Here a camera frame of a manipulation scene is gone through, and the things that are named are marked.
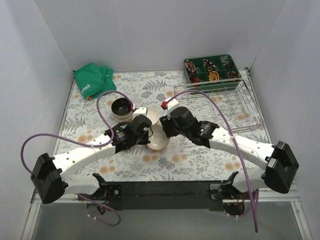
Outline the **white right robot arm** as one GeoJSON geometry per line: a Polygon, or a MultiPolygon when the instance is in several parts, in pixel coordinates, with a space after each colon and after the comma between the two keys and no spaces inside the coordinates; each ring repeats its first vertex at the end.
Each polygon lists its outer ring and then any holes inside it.
{"type": "Polygon", "coordinates": [[[289,192],[299,163],[287,143],[279,141],[269,144],[230,135],[213,122],[197,120],[182,106],[159,120],[168,138],[182,135],[195,145],[242,156],[257,166],[250,171],[235,171],[226,182],[213,187],[210,192],[216,198],[237,199],[248,190],[262,188],[270,188],[281,194],[289,192]]]}

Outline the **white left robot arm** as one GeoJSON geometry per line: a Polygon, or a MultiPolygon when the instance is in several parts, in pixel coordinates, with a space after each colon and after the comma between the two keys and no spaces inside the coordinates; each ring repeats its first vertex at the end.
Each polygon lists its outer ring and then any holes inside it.
{"type": "Polygon", "coordinates": [[[89,142],[68,152],[37,158],[31,173],[31,181],[42,203],[51,204],[63,195],[85,194],[95,200],[106,196],[106,181],[98,174],[75,177],[73,174],[91,163],[111,157],[135,145],[149,143],[152,121],[140,114],[131,122],[121,122],[89,142]]]}

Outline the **black glossy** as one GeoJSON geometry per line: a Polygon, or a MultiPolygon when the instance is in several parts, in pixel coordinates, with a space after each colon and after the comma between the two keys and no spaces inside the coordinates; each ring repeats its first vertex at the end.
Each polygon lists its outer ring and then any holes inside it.
{"type": "Polygon", "coordinates": [[[116,116],[124,117],[132,113],[132,105],[126,98],[118,98],[112,103],[111,111],[116,116]]]}

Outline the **white bowl blue leaf pattern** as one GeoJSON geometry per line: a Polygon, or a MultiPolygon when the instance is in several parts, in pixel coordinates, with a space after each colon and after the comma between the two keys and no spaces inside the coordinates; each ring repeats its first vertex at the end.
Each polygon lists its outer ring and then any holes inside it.
{"type": "Polygon", "coordinates": [[[166,133],[163,131],[163,127],[160,125],[153,125],[148,131],[148,140],[150,143],[147,146],[155,151],[166,148],[170,142],[166,133]]]}

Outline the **beige floral bowl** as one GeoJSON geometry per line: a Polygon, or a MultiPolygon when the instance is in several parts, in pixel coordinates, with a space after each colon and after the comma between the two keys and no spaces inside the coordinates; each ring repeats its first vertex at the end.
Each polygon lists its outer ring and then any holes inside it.
{"type": "Polygon", "coordinates": [[[131,111],[127,115],[117,115],[115,113],[112,113],[112,116],[119,123],[131,122],[133,119],[133,112],[131,111]]]}

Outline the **grey white gradient bowl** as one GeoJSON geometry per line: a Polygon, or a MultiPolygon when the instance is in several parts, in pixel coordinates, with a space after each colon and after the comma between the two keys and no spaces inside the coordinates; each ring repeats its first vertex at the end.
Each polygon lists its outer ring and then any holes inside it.
{"type": "Polygon", "coordinates": [[[156,125],[157,122],[159,121],[160,113],[156,108],[148,106],[146,116],[151,121],[152,126],[153,126],[153,125],[156,125]]]}

